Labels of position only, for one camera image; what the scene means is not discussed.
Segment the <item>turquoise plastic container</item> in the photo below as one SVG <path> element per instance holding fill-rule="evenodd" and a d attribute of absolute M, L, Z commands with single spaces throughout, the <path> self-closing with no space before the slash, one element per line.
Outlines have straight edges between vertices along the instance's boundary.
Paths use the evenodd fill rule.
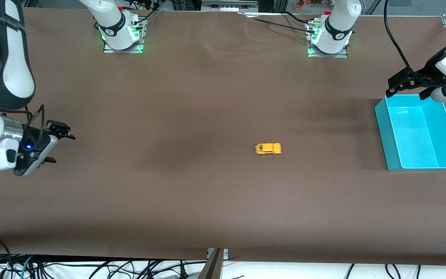
<path fill-rule="evenodd" d="M 375 113 L 389 171 L 446 169 L 444 103 L 395 95 L 385 97 Z"/>

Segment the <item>toy car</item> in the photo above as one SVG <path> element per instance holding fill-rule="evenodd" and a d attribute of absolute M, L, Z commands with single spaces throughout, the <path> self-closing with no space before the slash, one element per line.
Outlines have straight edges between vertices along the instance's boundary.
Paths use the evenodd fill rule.
<path fill-rule="evenodd" d="M 259 143 L 255 146 L 256 154 L 281 154 L 281 145 L 279 143 Z"/>

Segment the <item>white floor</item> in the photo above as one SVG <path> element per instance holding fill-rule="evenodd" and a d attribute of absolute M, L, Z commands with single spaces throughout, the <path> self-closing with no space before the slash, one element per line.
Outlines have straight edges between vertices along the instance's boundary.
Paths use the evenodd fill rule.
<path fill-rule="evenodd" d="M 179 261 L 165 261 L 156 267 L 156 270 L 164 269 L 172 265 L 178 265 Z M 147 262 L 135 262 L 135 270 L 140 272 L 145 268 Z M 195 274 L 200 272 L 203 264 L 187 265 L 186 271 L 188 274 Z M 221 279 L 236 279 L 244 276 L 243 279 L 345 279 L 348 263 L 262 263 L 262 262 L 225 262 L 223 267 L 223 274 Z M 397 265 L 400 271 L 401 279 L 415 279 L 417 267 L 415 265 Z M 55 279 L 88 279 L 90 274 L 96 269 L 95 267 L 63 267 L 53 265 L 46 268 L 46 271 Z M 132 270 L 131 265 L 126 265 L 126 270 Z M 176 272 L 167 271 L 158 274 L 154 279 L 175 279 Z M 393 269 L 390 269 L 393 276 L 396 274 Z M 97 272 L 93 279 L 104 279 L 108 276 L 108 270 L 103 268 Z M 9 274 L 6 274 L 4 279 L 9 279 Z M 129 276 L 125 274 L 115 274 L 113 279 L 128 279 Z M 356 264 L 350 274 L 349 279 L 389 279 L 389 276 L 384 270 L 384 265 L 372 264 Z M 423 265 L 421 268 L 420 279 L 446 279 L 446 267 Z"/>

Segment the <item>teal cable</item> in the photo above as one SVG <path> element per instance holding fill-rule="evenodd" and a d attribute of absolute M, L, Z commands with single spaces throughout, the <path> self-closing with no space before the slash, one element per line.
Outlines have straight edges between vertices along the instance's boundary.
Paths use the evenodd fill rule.
<path fill-rule="evenodd" d="M 27 265 L 29 264 L 30 259 L 33 257 L 34 255 L 30 255 L 27 260 L 25 261 L 25 263 L 23 264 L 22 267 L 22 273 L 20 274 L 20 279 L 23 279 L 23 274 L 25 274 L 25 270 L 27 269 Z"/>

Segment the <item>table surface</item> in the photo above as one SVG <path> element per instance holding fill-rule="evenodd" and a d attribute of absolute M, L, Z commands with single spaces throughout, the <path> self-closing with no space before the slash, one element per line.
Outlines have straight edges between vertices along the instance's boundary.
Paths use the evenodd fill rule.
<path fill-rule="evenodd" d="M 342 60 L 235 13 L 163 13 L 134 55 L 102 53 L 87 10 L 24 12 L 30 108 L 77 139 L 31 177 L 0 172 L 13 253 L 446 264 L 446 171 L 384 162 L 374 106 L 403 63 L 382 18 Z M 415 69 L 446 46 L 439 18 L 389 21 Z M 255 155 L 266 142 L 283 154 Z"/>

